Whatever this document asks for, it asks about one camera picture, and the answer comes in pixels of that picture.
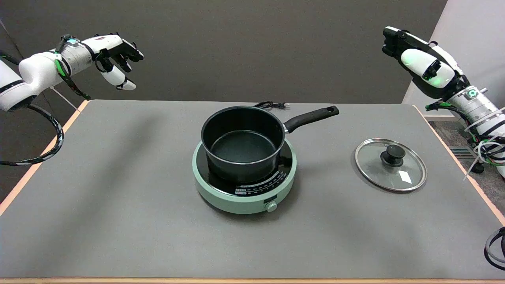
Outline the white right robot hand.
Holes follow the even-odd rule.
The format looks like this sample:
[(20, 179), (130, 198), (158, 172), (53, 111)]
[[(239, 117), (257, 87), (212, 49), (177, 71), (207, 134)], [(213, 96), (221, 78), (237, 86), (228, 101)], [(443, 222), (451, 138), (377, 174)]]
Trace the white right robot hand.
[(412, 76), (417, 88), (431, 99), (450, 99), (470, 86), (459, 64), (436, 41), (427, 42), (411, 34), (387, 26), (382, 52), (395, 58)]

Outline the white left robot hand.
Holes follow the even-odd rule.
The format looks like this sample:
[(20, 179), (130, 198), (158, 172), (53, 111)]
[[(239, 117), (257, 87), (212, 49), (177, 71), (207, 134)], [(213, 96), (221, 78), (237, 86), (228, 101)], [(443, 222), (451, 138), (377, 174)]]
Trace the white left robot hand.
[(134, 43), (119, 34), (96, 35), (81, 43), (90, 50), (96, 69), (108, 83), (117, 90), (135, 90), (137, 85), (128, 79), (126, 73), (132, 71), (129, 61), (142, 61), (144, 54)]

